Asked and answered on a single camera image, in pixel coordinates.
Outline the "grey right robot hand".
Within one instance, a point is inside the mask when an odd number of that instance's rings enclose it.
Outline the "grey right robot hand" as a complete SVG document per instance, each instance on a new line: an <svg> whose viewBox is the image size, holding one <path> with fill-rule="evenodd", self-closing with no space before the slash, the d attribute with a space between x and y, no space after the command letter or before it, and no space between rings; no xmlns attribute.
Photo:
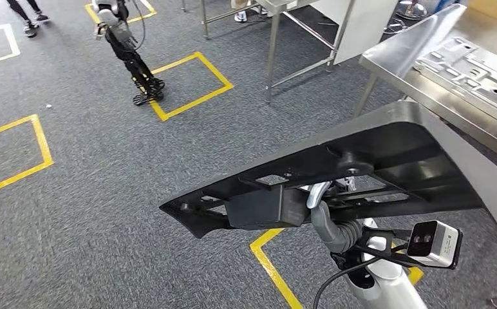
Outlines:
<svg viewBox="0 0 497 309"><path fill-rule="evenodd" d="M311 223L330 252L343 253L352 245L350 236L347 236L331 219L329 207L322 201L325 192L330 188L332 181L316 183L311 186L306 201L310 210Z"/></svg>

